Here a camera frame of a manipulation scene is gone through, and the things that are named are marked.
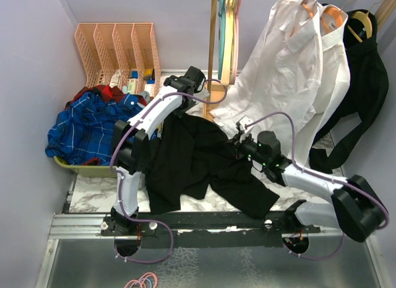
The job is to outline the pink hanger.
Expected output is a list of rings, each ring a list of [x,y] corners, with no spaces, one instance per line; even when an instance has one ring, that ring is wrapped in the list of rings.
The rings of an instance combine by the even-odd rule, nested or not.
[[[233,56],[233,80],[236,80],[236,75],[238,72],[238,56],[239,56],[239,11],[241,7],[242,0],[235,0],[235,30],[234,30],[234,56]]]

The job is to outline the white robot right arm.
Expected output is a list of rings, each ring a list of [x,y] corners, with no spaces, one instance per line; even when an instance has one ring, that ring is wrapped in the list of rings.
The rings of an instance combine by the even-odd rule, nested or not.
[[[280,141],[271,131],[257,139],[240,131],[231,140],[236,156],[259,165],[259,172],[271,182],[303,190],[323,203],[298,201],[285,211],[284,225],[292,233],[316,225],[340,229],[356,242],[365,241],[386,222],[387,211],[365,178],[333,177],[306,167],[297,167],[282,155]]]

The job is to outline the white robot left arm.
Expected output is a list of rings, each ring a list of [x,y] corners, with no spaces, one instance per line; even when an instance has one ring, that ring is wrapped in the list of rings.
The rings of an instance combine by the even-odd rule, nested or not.
[[[137,191],[140,176],[153,154],[150,140],[165,118],[182,115],[202,100],[205,74],[191,66],[183,76],[167,77],[156,96],[137,115],[114,125],[110,170],[117,174],[117,197],[111,208],[115,227],[123,235],[132,234],[137,226]]]

